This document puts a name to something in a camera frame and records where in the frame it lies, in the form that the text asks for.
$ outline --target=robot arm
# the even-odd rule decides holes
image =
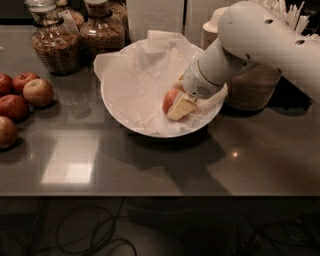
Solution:
[[[184,89],[208,99],[232,77],[257,64],[277,70],[320,102],[320,42],[308,39],[260,4],[230,6],[218,24],[218,38],[186,69]]]

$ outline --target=apple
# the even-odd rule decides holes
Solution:
[[[0,98],[0,116],[18,122],[29,113],[28,102],[20,95],[8,94]]]
[[[37,108],[47,107],[54,98],[53,87],[43,78],[33,79],[24,86],[23,97]]]
[[[34,72],[23,72],[12,79],[13,88],[18,94],[23,93],[23,87],[31,80],[40,78]]]
[[[0,97],[13,92],[12,78],[7,74],[0,73]]]
[[[5,116],[0,116],[0,149],[5,149],[16,143],[18,128],[16,124]]]

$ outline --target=gray countertop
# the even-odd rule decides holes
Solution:
[[[219,113],[207,127],[156,139],[121,126],[92,68],[51,75],[29,46],[32,26],[0,26],[0,72],[34,71],[55,90],[50,108],[18,123],[0,151],[0,195],[319,195],[319,105]]]

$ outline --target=floor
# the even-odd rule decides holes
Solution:
[[[319,212],[318,198],[2,198],[0,256],[313,256],[301,217]]]

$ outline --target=cable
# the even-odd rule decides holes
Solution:
[[[57,230],[55,232],[56,246],[50,247],[50,248],[42,248],[38,252],[47,253],[46,255],[48,256],[53,251],[60,250],[61,252],[68,254],[68,255],[92,256],[92,255],[96,254],[97,252],[101,251],[102,249],[106,248],[107,246],[118,243],[117,245],[115,245],[112,248],[112,251],[116,250],[119,246],[121,246],[123,244],[127,244],[132,248],[134,255],[137,256],[136,248],[129,240],[127,240],[125,238],[117,238],[117,239],[112,240],[112,238],[115,234],[115,230],[116,230],[116,222],[121,217],[120,212],[123,207],[124,201],[125,201],[125,198],[122,198],[120,205],[118,207],[118,210],[115,215],[113,215],[107,208],[100,207],[100,206],[81,206],[81,207],[77,207],[77,208],[72,209],[71,211],[69,211],[68,214],[66,214],[61,219],[61,221],[58,224]],[[97,213],[97,216],[98,216],[97,223],[95,224],[93,230],[77,240],[67,242],[67,243],[61,243],[59,235],[60,235],[61,229],[62,229],[64,223],[66,222],[66,220],[71,218],[73,216],[73,214],[75,214],[81,210],[85,210],[85,209],[94,210]],[[103,219],[102,221],[99,220],[99,211],[102,211],[107,214],[107,217],[105,219]],[[106,225],[109,225],[107,231],[104,233],[104,235],[101,238],[99,238],[98,241],[96,241],[98,232],[101,232],[101,229],[103,227],[105,227]],[[89,248],[84,249],[84,250],[79,250],[79,251],[71,251],[71,250],[66,249],[67,246],[76,244],[76,243],[78,243],[88,237],[90,237]]]
[[[257,235],[257,234],[260,235],[262,238],[266,239],[276,249],[276,251],[282,256],[285,256],[285,254],[281,251],[281,249],[276,244],[281,244],[281,245],[291,246],[291,247],[308,248],[308,249],[313,249],[313,250],[318,252],[318,250],[316,250],[314,248],[314,246],[312,246],[310,243],[308,243],[309,242],[308,240],[302,240],[302,239],[299,239],[299,238],[297,239],[297,238],[295,238],[295,237],[293,237],[292,235],[289,234],[288,230],[285,228],[285,225],[295,226],[295,227],[299,227],[300,228],[300,226],[295,221],[286,221],[286,222],[284,222],[274,209],[272,209],[272,208],[268,208],[268,209],[269,210],[273,210],[273,212],[276,213],[278,221],[273,221],[273,222],[265,223],[263,225],[258,226],[256,224],[256,222],[253,220],[253,217],[252,217],[252,214],[255,211],[252,211],[251,213],[249,213],[247,215],[247,221],[248,221],[248,223],[250,224],[250,226],[254,230],[254,234],[252,234],[251,237],[253,237],[253,236]],[[294,240],[295,243],[289,243],[289,242],[286,242],[286,241],[281,241],[281,240],[278,240],[278,239],[271,238],[265,232],[265,229],[268,228],[268,227],[271,227],[271,226],[280,226],[281,229],[283,230],[283,232],[285,233],[285,235],[290,240]]]

